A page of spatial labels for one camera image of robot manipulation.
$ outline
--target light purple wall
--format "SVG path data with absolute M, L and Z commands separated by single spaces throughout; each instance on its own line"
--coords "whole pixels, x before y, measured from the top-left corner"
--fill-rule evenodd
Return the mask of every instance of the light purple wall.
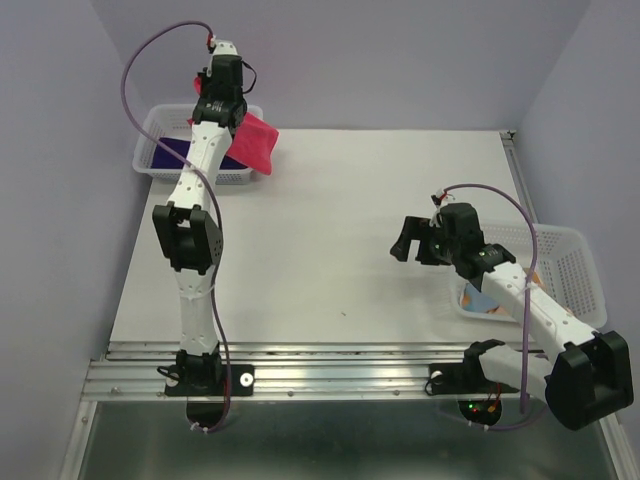
M 115 316 L 148 185 L 121 69 L 88 1 L 0 8 L 3 480 L 57 478 Z
M 519 130 L 537 213 L 586 235 L 638 389 L 640 2 L 592 2 Z M 640 452 L 640 402 L 620 416 Z
M 588 0 L 91 0 L 124 58 L 182 19 L 211 23 L 259 74 L 252 103 L 281 127 L 515 127 Z M 145 52 L 149 105 L 193 100 L 203 33 Z

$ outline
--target white tabletop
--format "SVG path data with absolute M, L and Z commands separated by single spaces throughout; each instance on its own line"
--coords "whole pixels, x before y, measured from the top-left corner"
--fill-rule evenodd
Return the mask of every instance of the white tabletop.
M 515 324 L 456 315 L 446 268 L 389 255 L 406 215 L 432 214 L 438 188 L 478 182 L 516 195 L 497 132 L 283 130 L 273 163 L 271 177 L 216 189 L 225 233 L 217 296 L 229 341 L 520 339 Z M 177 286 L 151 221 L 172 189 L 151 187 L 114 342 L 180 338 Z M 481 218 L 519 220 L 495 194 L 456 198 Z

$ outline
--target red cloth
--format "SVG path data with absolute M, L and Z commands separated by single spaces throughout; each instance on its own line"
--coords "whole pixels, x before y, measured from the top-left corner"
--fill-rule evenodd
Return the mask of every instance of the red cloth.
M 200 95 L 201 82 L 196 77 L 193 87 Z M 265 175 L 271 175 L 271 152 L 278 141 L 279 132 L 255 115 L 247 113 L 238 127 L 227 156 Z

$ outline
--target basket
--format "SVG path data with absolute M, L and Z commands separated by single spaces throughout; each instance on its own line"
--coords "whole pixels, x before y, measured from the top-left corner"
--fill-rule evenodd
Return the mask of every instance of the basket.
M 571 309 L 581 321 L 595 328 L 607 322 L 604 294 L 595 262 L 585 238 L 571 228 L 535 225 L 538 237 L 536 273 L 546 292 L 560 305 Z M 498 243 L 527 267 L 531 262 L 531 234 L 526 225 L 511 223 L 483 224 L 485 241 Z M 454 309 L 465 317 L 485 320 L 515 320 L 507 315 L 473 313 L 460 306 L 467 282 L 455 270 L 450 277 L 451 301 Z
M 260 120 L 263 118 L 262 109 L 255 105 L 249 105 L 248 112 Z M 191 127 L 187 120 L 191 118 L 192 113 L 192 104 L 157 105 L 149 111 L 143 128 L 155 139 L 170 137 L 178 140 L 191 140 Z M 156 147 L 155 143 L 140 135 L 133 153 L 133 169 L 154 178 L 177 182 L 182 170 L 151 168 Z M 240 170 L 220 170 L 216 183 L 218 185 L 245 185 L 251 181 L 252 171 L 253 169 L 248 167 Z

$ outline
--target gray floor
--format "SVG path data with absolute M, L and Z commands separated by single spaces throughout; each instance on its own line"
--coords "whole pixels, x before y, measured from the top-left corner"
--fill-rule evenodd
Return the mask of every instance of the gray floor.
M 245 403 L 224 432 L 204 436 L 189 431 L 182 404 L 105 403 L 81 478 L 615 478 L 597 426 L 570 432 L 547 414 L 521 431 L 483 433 L 438 408 L 455 404 Z

